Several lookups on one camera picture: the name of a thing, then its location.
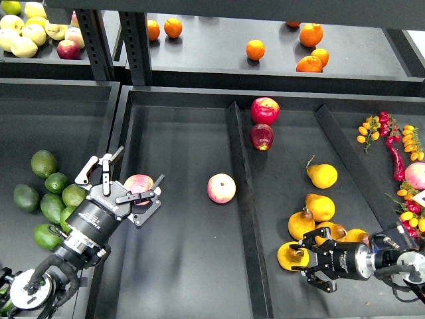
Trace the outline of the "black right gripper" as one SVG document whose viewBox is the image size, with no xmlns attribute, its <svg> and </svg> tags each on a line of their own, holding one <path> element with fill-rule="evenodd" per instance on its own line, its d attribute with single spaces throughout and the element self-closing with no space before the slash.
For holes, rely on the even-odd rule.
<svg viewBox="0 0 425 319">
<path fill-rule="evenodd" d="M 319 244 L 316 238 L 324 242 Z M 352 280 L 368 280 L 372 268 L 367 265 L 369 248 L 364 243 L 338 243 L 331 238 L 329 227 L 320 227 L 303 235 L 303 239 L 290 244 L 291 249 L 307 249 L 317 255 L 315 266 L 292 266 L 292 270 L 300 271 L 306 277 L 307 283 L 326 293 L 337 290 L 338 278 Z M 323 273 L 328 280 L 319 278 L 317 273 Z"/>
</svg>

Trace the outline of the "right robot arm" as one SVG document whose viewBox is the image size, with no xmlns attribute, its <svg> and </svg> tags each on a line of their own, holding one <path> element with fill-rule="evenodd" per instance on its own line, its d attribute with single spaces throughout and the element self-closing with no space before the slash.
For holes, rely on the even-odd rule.
<svg viewBox="0 0 425 319">
<path fill-rule="evenodd" d="M 291 243 L 290 250 L 304 256 L 315 254 L 313 266 L 294 265 L 307 283 L 327 293 L 337 290 L 337 279 L 366 281 L 375 277 L 392 290 L 397 300 L 399 292 L 415 294 L 410 302 L 424 302 L 424 251 L 403 249 L 384 233 L 380 234 L 383 246 L 361 242 L 340 242 L 331 238 L 329 227 L 310 231 L 303 239 Z"/>
</svg>

